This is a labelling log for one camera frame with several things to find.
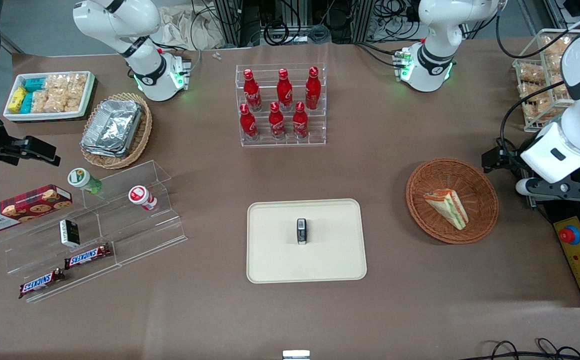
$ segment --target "red button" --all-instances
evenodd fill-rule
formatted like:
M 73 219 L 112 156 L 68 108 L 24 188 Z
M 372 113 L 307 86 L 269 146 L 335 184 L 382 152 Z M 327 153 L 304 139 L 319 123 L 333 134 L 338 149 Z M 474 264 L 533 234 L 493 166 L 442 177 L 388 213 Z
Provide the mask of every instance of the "red button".
M 559 230 L 559 239 L 567 244 L 571 244 L 572 242 L 574 242 L 575 240 L 575 234 L 573 230 L 570 230 L 569 228 L 562 228 L 561 230 Z

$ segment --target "yellow snack package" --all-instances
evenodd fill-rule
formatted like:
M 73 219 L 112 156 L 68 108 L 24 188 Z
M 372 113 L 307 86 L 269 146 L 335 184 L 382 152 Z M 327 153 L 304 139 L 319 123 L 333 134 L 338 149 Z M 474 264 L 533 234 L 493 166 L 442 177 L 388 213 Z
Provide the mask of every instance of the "yellow snack package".
M 19 86 L 14 90 L 10 101 L 8 102 L 8 110 L 11 113 L 18 114 L 21 111 L 21 104 L 23 104 L 23 100 L 26 97 L 28 92 L 23 86 Z

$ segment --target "small bottle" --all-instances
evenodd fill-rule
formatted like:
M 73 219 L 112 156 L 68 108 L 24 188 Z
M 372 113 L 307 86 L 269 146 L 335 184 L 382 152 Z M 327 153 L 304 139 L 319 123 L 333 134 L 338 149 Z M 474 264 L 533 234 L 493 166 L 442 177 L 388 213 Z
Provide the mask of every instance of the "small bottle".
M 302 141 L 308 137 L 308 114 L 304 111 L 304 103 L 301 101 L 297 101 L 295 109 L 292 117 L 294 136 Z
M 128 199 L 134 205 L 141 205 L 146 210 L 155 210 L 157 208 L 157 198 L 145 186 L 137 185 L 132 187 L 130 192 L 128 192 Z
M 270 104 L 270 115 L 267 117 L 270 122 L 272 138 L 282 141 L 286 138 L 286 128 L 284 127 L 284 114 L 279 111 L 279 103 L 272 101 Z
M 308 81 L 305 82 L 305 106 L 314 110 L 319 105 L 322 95 L 322 83 L 319 81 L 319 68 L 313 66 L 308 71 Z
M 243 91 L 246 94 L 246 101 L 253 112 L 261 111 L 261 91 L 252 74 L 252 70 L 247 68 L 243 71 L 243 77 L 246 80 L 243 85 Z
M 77 167 L 68 174 L 68 184 L 82 191 L 96 194 L 101 191 L 101 181 L 92 177 L 88 170 Z
M 288 70 L 279 69 L 279 82 L 276 83 L 276 96 L 282 112 L 292 111 L 292 84 L 288 80 Z
M 243 129 L 245 141 L 257 141 L 259 139 L 259 132 L 257 130 L 257 124 L 254 120 L 254 115 L 251 114 L 250 109 L 248 108 L 248 104 L 241 104 L 239 111 L 241 112 L 239 121 L 241 123 L 241 129 Z

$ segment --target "acrylic bottle rack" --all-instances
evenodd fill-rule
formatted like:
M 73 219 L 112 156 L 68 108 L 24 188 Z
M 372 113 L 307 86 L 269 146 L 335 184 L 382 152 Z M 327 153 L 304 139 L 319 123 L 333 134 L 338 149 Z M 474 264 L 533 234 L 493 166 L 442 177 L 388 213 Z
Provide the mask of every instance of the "acrylic bottle rack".
M 187 239 L 180 215 L 172 209 L 164 185 L 170 178 L 156 162 L 144 162 L 101 178 L 102 189 L 96 195 L 73 191 L 83 196 L 83 205 L 77 205 L 71 211 L 53 212 L 50 214 L 52 219 L 32 227 L 34 221 L 18 225 L 15 228 L 22 231 L 18 231 L 16 236 L 5 234 L 0 237 L 0 244 L 7 249 L 7 272 L 18 276 L 22 284 L 56 268 L 63 269 L 64 259 L 105 243 L 112 251 L 112 255 L 65 270 L 65 280 L 35 290 L 24 299 L 28 303 L 47 299 Z M 135 185 L 148 188 L 157 198 L 157 209 L 144 210 L 128 200 L 128 191 Z M 61 244 L 59 221 L 63 219 L 77 224 L 80 237 L 78 248 Z
M 308 137 L 299 140 L 293 132 L 294 104 L 297 101 L 306 101 L 306 80 L 308 71 L 312 66 L 319 68 L 319 81 L 321 82 L 321 94 L 319 104 L 316 109 L 306 108 L 308 114 Z M 246 102 L 244 94 L 244 70 L 250 69 L 261 92 L 262 109 L 252 112 L 255 117 L 256 128 L 258 129 L 257 141 L 246 141 L 239 118 L 239 105 Z M 288 80 L 292 84 L 292 111 L 283 112 L 283 127 L 285 128 L 285 139 L 276 140 L 272 137 L 268 116 L 270 114 L 270 103 L 277 101 L 277 82 L 279 81 L 279 69 L 288 70 Z M 327 73 L 325 63 L 299 63 L 299 64 L 249 64 L 237 65 L 235 75 L 235 87 L 237 105 L 235 107 L 236 125 L 239 128 L 241 146 L 262 147 L 262 146 L 317 146 L 326 144 L 327 133 Z

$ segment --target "red cookie box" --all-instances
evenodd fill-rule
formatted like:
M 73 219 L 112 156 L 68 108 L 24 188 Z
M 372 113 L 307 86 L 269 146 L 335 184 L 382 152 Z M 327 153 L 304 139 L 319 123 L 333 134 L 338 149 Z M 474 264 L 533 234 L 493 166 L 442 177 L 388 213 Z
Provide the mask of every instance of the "red cookie box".
M 0 201 L 0 231 L 70 207 L 72 195 L 57 185 L 45 185 Z

